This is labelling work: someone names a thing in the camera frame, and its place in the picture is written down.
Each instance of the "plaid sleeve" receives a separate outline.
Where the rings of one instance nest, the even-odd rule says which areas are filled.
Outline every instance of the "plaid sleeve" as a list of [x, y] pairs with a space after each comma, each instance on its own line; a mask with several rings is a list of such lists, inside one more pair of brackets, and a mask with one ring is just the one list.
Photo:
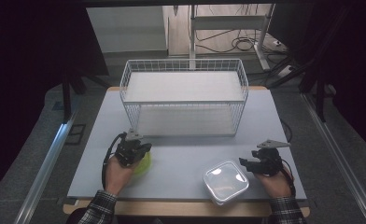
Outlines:
[[302, 210], [294, 197], [274, 198], [270, 201], [273, 211], [271, 220], [280, 224], [306, 223]]
[[104, 190], [98, 190], [79, 223], [110, 223], [114, 215], [117, 197]]

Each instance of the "clear plastic container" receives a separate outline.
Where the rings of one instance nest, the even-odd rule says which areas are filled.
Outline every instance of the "clear plastic container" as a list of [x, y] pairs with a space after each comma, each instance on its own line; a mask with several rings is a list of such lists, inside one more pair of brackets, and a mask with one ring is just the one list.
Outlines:
[[249, 187], [246, 176], [233, 161], [224, 161], [207, 171], [204, 182], [217, 205], [230, 202]]

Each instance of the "gray carpet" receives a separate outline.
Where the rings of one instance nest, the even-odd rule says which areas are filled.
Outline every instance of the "gray carpet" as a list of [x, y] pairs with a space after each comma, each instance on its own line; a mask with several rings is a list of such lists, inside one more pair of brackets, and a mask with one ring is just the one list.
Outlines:
[[[119, 85], [122, 62], [106, 59], [111, 77], [101, 77], [112, 85]], [[259, 65], [254, 60], [244, 61], [248, 73], [257, 73]], [[265, 77], [253, 75], [249, 78]], [[35, 209], [31, 223], [65, 223], [68, 215], [63, 213], [63, 202], [72, 178], [77, 169], [92, 125], [103, 101], [106, 89], [84, 79], [87, 91], [82, 95], [79, 113], [75, 120], [75, 130], [79, 132], [83, 126], [82, 137], [72, 134], [66, 140], [63, 150], [55, 164], [49, 182]], [[261, 84], [263, 80], [255, 80], [252, 85]], [[278, 114], [292, 130], [291, 151], [295, 159], [300, 178], [311, 207], [309, 223], [366, 223], [352, 193], [350, 192], [336, 162], [327, 149], [318, 129], [313, 122], [301, 94], [297, 90], [300, 77], [272, 90]], [[38, 123], [34, 127], [19, 157], [0, 183], [0, 223], [13, 223], [21, 204], [41, 166], [49, 147], [63, 119], [63, 111], [58, 109], [62, 100], [61, 87], [49, 91], [45, 97], [46, 105]], [[366, 144], [360, 136], [346, 123], [331, 99], [325, 101], [325, 117], [329, 128], [341, 148], [346, 159], [355, 171], [361, 184], [366, 189]], [[166, 220], [177, 223], [183, 219]], [[121, 223], [136, 223], [140, 218], [126, 217]], [[230, 220], [230, 223], [241, 223]], [[242, 223], [256, 223], [242, 220]], [[204, 219], [191, 219], [191, 223], [205, 223]]]

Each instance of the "hand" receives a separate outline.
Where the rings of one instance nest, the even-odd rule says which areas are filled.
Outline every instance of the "hand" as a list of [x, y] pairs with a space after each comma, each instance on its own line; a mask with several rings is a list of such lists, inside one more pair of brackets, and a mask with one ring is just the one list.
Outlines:
[[112, 156], [107, 163], [105, 190], [116, 196], [119, 195], [120, 191], [130, 181], [137, 164], [138, 162], [129, 167], [121, 167], [117, 158]]
[[[284, 166], [285, 171], [291, 176], [289, 170]], [[254, 174], [259, 179], [265, 190], [272, 198], [289, 197], [291, 196], [291, 190], [289, 183], [282, 172], [273, 176], [266, 176], [261, 174]]]

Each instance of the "wire basket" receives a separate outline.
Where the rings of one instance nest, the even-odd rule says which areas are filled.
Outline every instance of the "wire basket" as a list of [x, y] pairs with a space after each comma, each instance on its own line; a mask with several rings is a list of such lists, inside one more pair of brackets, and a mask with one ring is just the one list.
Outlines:
[[239, 59], [134, 60], [120, 97], [144, 136], [234, 136], [248, 94]]

